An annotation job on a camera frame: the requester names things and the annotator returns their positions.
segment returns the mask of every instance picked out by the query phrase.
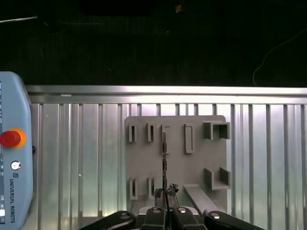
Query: metal frame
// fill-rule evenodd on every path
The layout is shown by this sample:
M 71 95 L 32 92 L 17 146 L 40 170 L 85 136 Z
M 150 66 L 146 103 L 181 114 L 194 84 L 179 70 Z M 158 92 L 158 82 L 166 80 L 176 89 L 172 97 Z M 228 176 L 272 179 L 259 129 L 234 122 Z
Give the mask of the metal frame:
M 32 103 L 307 104 L 307 89 L 301 88 L 64 85 L 26 88 Z
M 307 229 L 307 89 L 26 88 L 37 188 L 24 230 L 74 230 L 125 208 L 124 121 L 141 115 L 225 116 L 227 212 L 264 229 Z

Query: black surface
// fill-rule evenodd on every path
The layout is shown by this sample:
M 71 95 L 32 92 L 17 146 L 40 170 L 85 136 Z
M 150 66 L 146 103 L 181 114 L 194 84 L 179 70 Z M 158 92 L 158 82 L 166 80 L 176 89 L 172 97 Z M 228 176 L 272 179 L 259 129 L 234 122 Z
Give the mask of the black surface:
M 264 55 L 307 27 L 299 0 L 182 0 L 183 13 L 175 3 L 132 17 L 84 16 L 72 0 L 3 0 L 1 18 L 40 20 L 0 24 L 0 70 L 25 84 L 253 86 Z M 257 85 L 307 87 L 306 38 L 273 51 Z

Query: emergency stop button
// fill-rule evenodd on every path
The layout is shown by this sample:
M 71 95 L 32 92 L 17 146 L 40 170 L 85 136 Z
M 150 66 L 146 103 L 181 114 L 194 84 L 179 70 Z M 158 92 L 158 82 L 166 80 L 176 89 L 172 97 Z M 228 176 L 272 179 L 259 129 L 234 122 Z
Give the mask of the emergency stop button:
M 0 144 L 6 148 L 13 148 L 20 144 L 21 139 L 17 131 L 5 131 L 0 136 Z

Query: gray plastic board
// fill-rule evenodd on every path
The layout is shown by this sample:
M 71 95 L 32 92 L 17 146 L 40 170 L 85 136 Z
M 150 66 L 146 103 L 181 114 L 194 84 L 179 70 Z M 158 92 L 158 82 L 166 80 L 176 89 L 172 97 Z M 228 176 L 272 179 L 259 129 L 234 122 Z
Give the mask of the gray plastic board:
M 167 184 L 178 184 L 181 206 L 191 206 L 184 184 L 199 184 L 227 210 L 226 140 L 230 125 L 220 115 L 131 116 L 125 121 L 127 207 L 133 213 L 154 205 L 162 187 L 162 130 L 166 132 Z

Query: cable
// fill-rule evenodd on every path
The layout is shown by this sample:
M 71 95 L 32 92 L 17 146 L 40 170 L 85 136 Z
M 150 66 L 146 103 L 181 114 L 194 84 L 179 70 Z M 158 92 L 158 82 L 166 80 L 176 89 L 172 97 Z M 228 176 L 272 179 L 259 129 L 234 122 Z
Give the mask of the cable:
M 285 42 L 279 44 L 279 45 L 276 46 L 276 47 L 274 47 L 273 49 L 271 49 L 271 50 L 264 56 L 264 59 L 263 59 L 261 65 L 260 65 L 258 68 L 256 68 L 255 71 L 253 72 L 253 77 L 252 77 L 252 79 L 253 79 L 253 83 L 254 83 L 255 86 L 257 86 L 257 84 L 256 84 L 256 82 L 255 82 L 255 74 L 256 74 L 256 72 L 263 66 L 263 64 L 264 64 L 265 60 L 267 59 L 268 55 L 269 55 L 271 52 L 273 52 L 274 50 L 276 50 L 277 48 L 281 47 L 282 45 L 284 45 L 284 44 L 286 44 L 286 43 L 288 43 L 288 42 L 293 41 L 294 39 L 296 39 L 297 37 L 299 37 L 303 32 L 305 32 L 306 30 L 307 30 L 307 28 L 305 28 L 304 30 L 302 30 L 301 32 L 299 32 L 297 35 L 295 35 L 294 37 L 290 38 L 289 40 L 287 40 L 287 41 L 285 41 Z
M 166 211 L 167 211 L 167 217 L 166 217 L 166 229 L 170 230 L 170 225 L 171 225 L 171 215 L 170 215 L 170 210 L 169 210 L 169 202 L 168 202 L 168 197 L 167 197 L 167 189 L 164 190 L 165 194 L 165 201 L 166 201 Z

